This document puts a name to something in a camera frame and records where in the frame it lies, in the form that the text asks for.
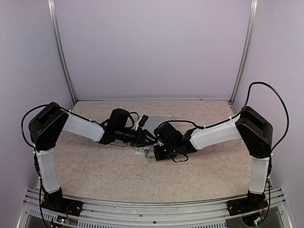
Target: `small metal object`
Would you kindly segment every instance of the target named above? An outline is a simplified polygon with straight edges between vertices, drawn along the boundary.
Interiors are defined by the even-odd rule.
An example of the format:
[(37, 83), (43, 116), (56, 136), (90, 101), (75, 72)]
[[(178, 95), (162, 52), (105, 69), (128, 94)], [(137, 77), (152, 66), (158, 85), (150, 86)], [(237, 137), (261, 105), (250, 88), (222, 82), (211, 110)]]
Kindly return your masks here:
[(144, 149), (144, 153), (146, 155), (146, 158), (155, 158), (155, 156), (149, 156), (148, 155), (149, 150), (148, 149)]

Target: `table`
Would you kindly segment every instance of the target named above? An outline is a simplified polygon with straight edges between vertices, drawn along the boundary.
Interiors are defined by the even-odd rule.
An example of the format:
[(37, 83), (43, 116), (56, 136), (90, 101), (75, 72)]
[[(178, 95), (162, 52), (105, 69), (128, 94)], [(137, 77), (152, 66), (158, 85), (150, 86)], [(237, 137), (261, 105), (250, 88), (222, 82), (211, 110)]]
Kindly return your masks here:
[[(73, 112), (99, 123), (115, 108), (139, 115), (174, 115), (208, 125), (228, 118), (225, 101), (122, 100), (78, 101)], [(180, 123), (185, 133), (191, 124)], [(147, 159), (133, 147), (101, 145), (62, 133), (55, 148), (57, 177), (66, 195), (123, 202), (186, 202), (246, 194), (251, 159), (242, 140), (189, 154), (189, 160)]]

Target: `white wall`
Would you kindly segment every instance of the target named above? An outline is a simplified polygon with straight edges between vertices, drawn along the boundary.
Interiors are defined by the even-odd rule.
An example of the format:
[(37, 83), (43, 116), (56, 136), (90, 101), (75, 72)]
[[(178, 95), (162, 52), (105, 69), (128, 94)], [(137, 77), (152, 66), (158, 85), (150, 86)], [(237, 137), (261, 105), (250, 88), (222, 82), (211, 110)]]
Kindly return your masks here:
[[(239, 110), (253, 81), (271, 84), (290, 113), (290, 130), (275, 149), (272, 183), (282, 186), (296, 228), (304, 227), (304, 1), (260, 0), (241, 89)], [(274, 127), (274, 142), (282, 136), (284, 110), (269, 89), (253, 87), (249, 105)]]
[(46, 0), (0, 1), (0, 227), (12, 228), (37, 181), (20, 122), (30, 108), (57, 101), (71, 108)]
[(228, 100), (250, 3), (56, 1), (77, 98)]

